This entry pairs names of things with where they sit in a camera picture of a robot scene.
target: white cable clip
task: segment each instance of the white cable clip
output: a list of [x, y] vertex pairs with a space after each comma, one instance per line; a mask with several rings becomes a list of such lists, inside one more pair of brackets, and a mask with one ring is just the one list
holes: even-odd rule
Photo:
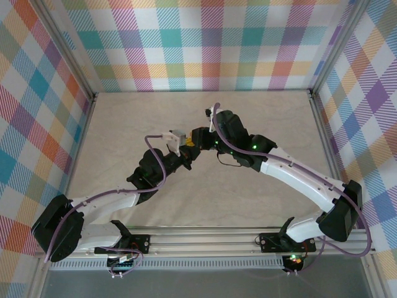
[[186, 145], [186, 133], [180, 130], [173, 130], [171, 132], [164, 132], [161, 134], [163, 140], [167, 141], [168, 150], [180, 156], [179, 147]]
[[118, 262], [119, 263], [124, 263], [124, 262], [126, 262], [127, 261], [127, 256], [122, 256], [122, 257], [120, 257], [119, 259], [118, 259]]
[[[213, 106], [211, 106], [209, 109], [207, 109], [210, 111], [210, 115], [208, 117], [209, 121], [210, 121], [210, 132], [214, 132], [215, 131], [215, 125], [213, 124]], [[222, 109], [217, 109], [216, 113], [222, 112]]]

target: yellow component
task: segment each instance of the yellow component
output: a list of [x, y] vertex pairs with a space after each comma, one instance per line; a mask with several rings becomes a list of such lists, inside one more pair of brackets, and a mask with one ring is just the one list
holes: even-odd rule
[[192, 138], [186, 138], [186, 146], [194, 147], [194, 144], [192, 142]]

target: black mounting bracket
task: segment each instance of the black mounting bracket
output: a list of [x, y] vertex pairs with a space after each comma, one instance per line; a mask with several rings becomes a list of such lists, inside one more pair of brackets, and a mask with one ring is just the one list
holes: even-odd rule
[[259, 242], [263, 253], [313, 253], [316, 251], [314, 239], [307, 239], [304, 242], [296, 243], [291, 249], [282, 245], [279, 233], [260, 233]]
[[[112, 220], [112, 224], [114, 224], [122, 235], [121, 239], [116, 243], [114, 248], [117, 249], [134, 249], [139, 250], [144, 255], [149, 253], [150, 248], [150, 235], [147, 234], [131, 234], [130, 231], [122, 224], [119, 220]], [[119, 273], [126, 270], [129, 270], [134, 264], [133, 253], [131, 252], [122, 252], [122, 251], [112, 251], [106, 250], [101, 247], [95, 247], [94, 249], [95, 255], [108, 255], [106, 266], [108, 268], [115, 268], [113, 272]], [[127, 260], [123, 260], [120, 262], [121, 256], [127, 255]]]

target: colorful plaid wall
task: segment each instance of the colorful plaid wall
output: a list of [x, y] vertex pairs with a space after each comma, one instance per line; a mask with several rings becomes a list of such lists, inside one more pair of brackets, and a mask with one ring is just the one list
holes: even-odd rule
[[372, 0], [320, 94], [345, 180], [364, 186], [364, 213], [397, 297], [397, 0]]
[[0, 1], [0, 297], [22, 297], [30, 228], [65, 189], [88, 100], [28, 0]]
[[306, 89], [353, 0], [46, 2], [93, 88], [120, 92]]
[[346, 21], [348, 20], [350, 13], [352, 12], [353, 7], [356, 4], [356, 2], [357, 2], [357, 0], [349, 0], [349, 3], [347, 5], [347, 7], [345, 8], [342, 17], [336, 26], [336, 29], [335, 29], [331, 39], [329, 40], [327, 48], [324, 51], [323, 56], [321, 57], [321, 61], [317, 65], [316, 71], [315, 71], [307, 89], [311, 89], [314, 86], [314, 84], [318, 78], [318, 75], [320, 74], [321, 70], [323, 69], [324, 63], [327, 61], [329, 54], [331, 53], [331, 50], [334, 48], [335, 43], [341, 34], [342, 28], [345, 25]]

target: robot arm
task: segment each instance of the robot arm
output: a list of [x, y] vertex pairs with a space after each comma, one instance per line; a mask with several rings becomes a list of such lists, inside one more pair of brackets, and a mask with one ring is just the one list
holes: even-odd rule
[[[231, 111], [218, 110], [214, 115], [213, 109], [208, 109], [206, 115], [210, 120], [216, 117], [219, 131], [215, 131], [213, 126], [195, 129], [192, 131], [192, 144], [189, 146], [185, 145], [183, 135], [178, 131], [163, 134], [166, 136], [170, 152], [164, 156], [161, 150], [154, 150], [165, 167], [166, 176], [181, 166], [190, 170], [192, 161], [199, 156], [201, 150], [216, 150], [219, 154], [230, 154], [242, 166], [283, 181], [319, 207], [315, 213], [306, 217], [300, 219], [292, 217], [286, 221], [279, 233], [280, 243], [286, 251], [293, 251], [295, 247], [301, 246], [300, 243], [304, 240], [322, 235], [340, 242], [347, 240], [358, 214], [343, 197], [337, 195], [333, 188], [343, 189], [361, 208], [361, 186], [358, 183], [350, 181], [346, 185], [310, 169], [311, 172], [327, 179], [332, 185], [328, 187], [308, 172], [299, 170], [296, 165], [301, 165], [300, 168], [308, 169], [308, 167], [291, 158], [272, 140], [262, 135], [249, 135], [239, 117]], [[222, 141], [219, 133], [237, 148], [266, 153], [272, 155], [273, 158], [237, 152]], [[281, 162], [281, 159], [287, 159], [290, 163]], [[74, 211], [61, 227], [52, 249], [52, 261], [62, 260], [74, 250], [86, 248], [100, 246], [131, 248], [136, 239], [119, 221], [112, 221], [105, 225], [91, 225], [90, 223], [105, 214], [147, 201], [157, 191], [132, 194], [130, 190], [154, 188], [162, 179], [161, 167], [152, 152], [148, 150], [139, 162], [139, 167], [127, 178], [126, 185], [101, 194], [94, 202], [85, 203], [88, 197], [73, 200], [67, 199], [64, 195], [55, 197], [32, 227], [32, 233], [47, 252], [60, 220], [74, 206], [82, 203], [83, 206], [78, 209], [78, 212]]]
[[[289, 156], [272, 140], [262, 135], [249, 135], [239, 117], [231, 111], [217, 110], [215, 115], [212, 107], [206, 110], [206, 115], [211, 126], [192, 132], [192, 141], [201, 149], [215, 149], [219, 154], [230, 154], [241, 166], [283, 181], [319, 207], [316, 212], [305, 217], [292, 217], [286, 221], [279, 233], [285, 249], [292, 250], [308, 238], [323, 235], [339, 242], [347, 240], [359, 215], [335, 190], [343, 189], [344, 194], [361, 209], [362, 190], [359, 183], [351, 180], [344, 184], [320, 174]], [[214, 117], [218, 122], [218, 131], [213, 126]], [[246, 154], [225, 144], [219, 133], [229, 144], [240, 149], [239, 151], [245, 151]]]

